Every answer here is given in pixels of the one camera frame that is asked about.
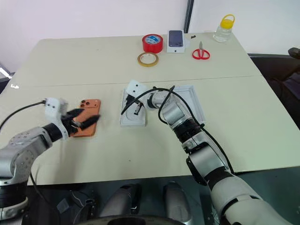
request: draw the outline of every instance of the phone case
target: phone case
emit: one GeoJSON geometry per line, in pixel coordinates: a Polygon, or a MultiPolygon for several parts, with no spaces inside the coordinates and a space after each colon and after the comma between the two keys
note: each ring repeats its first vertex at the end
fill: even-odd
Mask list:
{"type": "MultiPolygon", "coordinates": [[[[80,102],[80,108],[84,111],[77,117],[74,118],[75,121],[83,122],[89,117],[98,115],[100,110],[101,101],[99,99],[85,99],[80,102]]],[[[95,134],[97,123],[91,125],[90,127],[81,130],[78,128],[78,132],[73,134],[73,137],[91,137],[95,134]]]]}

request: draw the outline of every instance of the tape roll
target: tape roll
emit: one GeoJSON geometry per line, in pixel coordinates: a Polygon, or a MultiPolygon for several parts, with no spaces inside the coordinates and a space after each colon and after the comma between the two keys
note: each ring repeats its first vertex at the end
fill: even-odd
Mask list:
{"type": "Polygon", "coordinates": [[[137,57],[137,61],[143,67],[152,67],[158,63],[158,55],[151,52],[144,52],[137,57]]]}
{"type": "Polygon", "coordinates": [[[163,50],[163,40],[158,34],[148,34],[142,38],[142,47],[147,53],[159,53],[163,50]]]}

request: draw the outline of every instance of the red scissors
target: red scissors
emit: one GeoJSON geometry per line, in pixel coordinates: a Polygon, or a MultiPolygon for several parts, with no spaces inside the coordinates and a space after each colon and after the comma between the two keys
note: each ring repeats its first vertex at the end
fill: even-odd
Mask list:
{"type": "Polygon", "coordinates": [[[210,58],[210,53],[203,49],[202,41],[200,41],[199,49],[194,50],[192,56],[196,60],[208,60],[210,58]]]}

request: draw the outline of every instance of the red tape roll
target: red tape roll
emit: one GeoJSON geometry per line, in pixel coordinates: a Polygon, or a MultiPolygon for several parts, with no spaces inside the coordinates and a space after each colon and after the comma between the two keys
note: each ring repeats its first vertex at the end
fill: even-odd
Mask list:
{"type": "Polygon", "coordinates": [[[148,34],[142,38],[142,47],[147,53],[159,53],[163,50],[163,40],[158,34],[148,34]]]}

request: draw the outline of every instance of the yellow bottle cap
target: yellow bottle cap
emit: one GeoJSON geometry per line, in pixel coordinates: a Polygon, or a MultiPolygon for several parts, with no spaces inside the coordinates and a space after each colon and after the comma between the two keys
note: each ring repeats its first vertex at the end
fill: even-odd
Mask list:
{"type": "Polygon", "coordinates": [[[224,29],[231,29],[233,27],[234,21],[235,21],[234,15],[228,14],[223,17],[220,26],[224,29]],[[229,16],[232,16],[233,20],[225,19],[226,17],[229,17],[229,16]]]}

